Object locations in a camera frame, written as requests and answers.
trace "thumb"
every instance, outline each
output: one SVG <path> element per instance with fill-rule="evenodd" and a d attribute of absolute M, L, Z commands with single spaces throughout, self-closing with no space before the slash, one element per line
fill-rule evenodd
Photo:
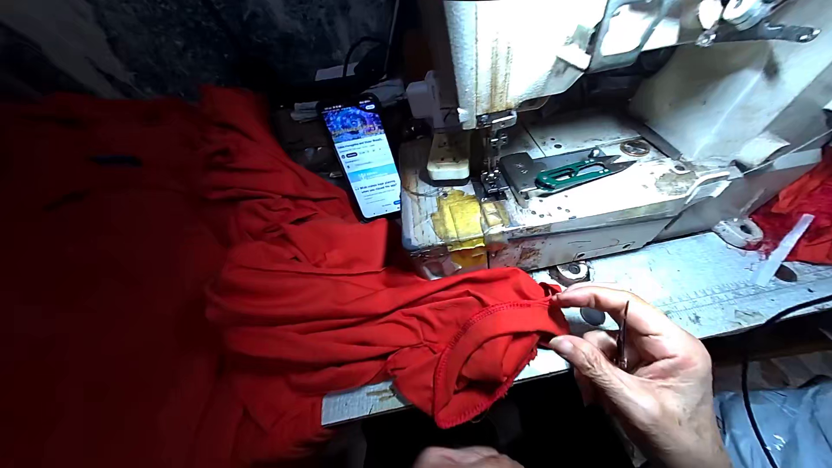
<path fill-rule="evenodd" d="M 624 396 L 626 387 L 622 381 L 624 372 L 614 366 L 597 347 L 577 336 L 556 336 L 549 341 L 555 352 L 571 362 L 575 369 L 591 381 L 611 399 Z"/>

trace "small scissors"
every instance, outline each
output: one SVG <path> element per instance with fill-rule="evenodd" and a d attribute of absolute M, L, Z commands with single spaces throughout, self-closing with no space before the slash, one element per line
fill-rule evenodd
<path fill-rule="evenodd" d="M 627 370 L 627 361 L 626 361 L 626 354 L 625 354 L 625 345 L 626 345 L 626 315 L 627 312 L 630 310 L 630 302 L 627 301 L 624 305 L 624 313 L 622 314 L 622 323 L 619 326 L 618 331 L 618 339 L 616 340 L 616 347 L 618 348 L 618 358 L 616 359 L 618 368 L 622 371 L 626 372 Z"/>

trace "industrial sewing machine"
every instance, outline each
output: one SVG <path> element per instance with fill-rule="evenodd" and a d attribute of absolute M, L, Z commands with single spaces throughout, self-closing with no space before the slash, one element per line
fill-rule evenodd
<path fill-rule="evenodd" d="M 825 0 L 421 7 L 436 70 L 408 95 L 433 138 L 399 158 L 403 241 L 428 278 L 560 266 L 569 279 L 583 260 L 708 230 L 753 246 L 746 215 L 828 142 Z M 553 105 L 661 49 L 625 107 Z"/>

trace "hand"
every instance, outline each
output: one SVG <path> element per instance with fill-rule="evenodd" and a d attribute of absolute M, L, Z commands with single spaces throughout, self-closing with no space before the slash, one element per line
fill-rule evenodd
<path fill-rule="evenodd" d="M 446 449 L 428 447 L 419 454 L 414 468 L 522 468 L 516 461 L 491 447 Z"/>
<path fill-rule="evenodd" d="M 664 313 L 626 291 L 582 283 L 555 296 L 561 307 L 591 307 L 626 321 L 628 372 L 605 331 L 558 336 L 549 346 L 575 367 L 585 401 L 601 403 L 648 456 L 666 466 L 730 467 L 716 426 L 711 356 Z"/>

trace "wrist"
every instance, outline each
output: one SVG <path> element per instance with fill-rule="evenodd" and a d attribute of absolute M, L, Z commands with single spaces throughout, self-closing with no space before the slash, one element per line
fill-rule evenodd
<path fill-rule="evenodd" d="M 679 429 L 679 426 L 668 428 L 667 434 L 677 434 L 679 437 L 654 447 L 654 456 L 662 465 L 672 468 L 731 468 L 730 458 L 716 424 L 716 415 L 711 408 L 700 413 L 695 421 L 690 421 L 688 431 Z"/>

